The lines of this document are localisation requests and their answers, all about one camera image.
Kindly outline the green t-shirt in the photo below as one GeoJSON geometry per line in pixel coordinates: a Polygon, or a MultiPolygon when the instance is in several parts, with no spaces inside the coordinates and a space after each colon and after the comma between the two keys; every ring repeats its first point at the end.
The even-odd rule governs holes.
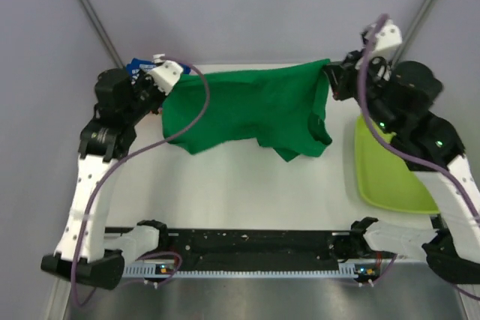
{"type": "Polygon", "coordinates": [[[163,104],[163,136],[192,128],[171,144],[198,154],[229,141],[254,139],[286,162],[320,157],[326,129],[330,60],[291,67],[184,75],[163,104]]]}

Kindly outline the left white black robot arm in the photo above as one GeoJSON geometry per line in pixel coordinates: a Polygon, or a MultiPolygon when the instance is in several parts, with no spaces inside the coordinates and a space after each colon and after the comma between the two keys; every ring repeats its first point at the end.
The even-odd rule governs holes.
{"type": "Polygon", "coordinates": [[[112,290],[127,265],[146,253],[165,256],[170,248],[167,226],[142,220],[120,238],[106,242],[110,184],[99,190],[103,176],[126,159],[136,138],[135,125],[157,113],[179,71],[169,75],[161,67],[141,73],[136,81],[126,70],[111,69],[97,78],[94,116],[80,134],[78,173],[72,205],[55,251],[43,256],[42,271],[71,283],[112,290]]]}

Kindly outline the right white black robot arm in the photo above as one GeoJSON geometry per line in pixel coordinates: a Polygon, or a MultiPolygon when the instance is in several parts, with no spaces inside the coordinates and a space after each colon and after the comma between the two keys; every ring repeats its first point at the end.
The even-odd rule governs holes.
{"type": "Polygon", "coordinates": [[[375,140],[405,162],[446,224],[414,231],[371,220],[352,235],[351,250],[361,257],[374,250],[406,255],[426,262],[448,283],[479,284],[479,187],[455,127],[430,110],[443,84],[420,62],[391,66],[378,55],[365,61],[361,51],[324,72],[334,99],[356,101],[375,140]]]}

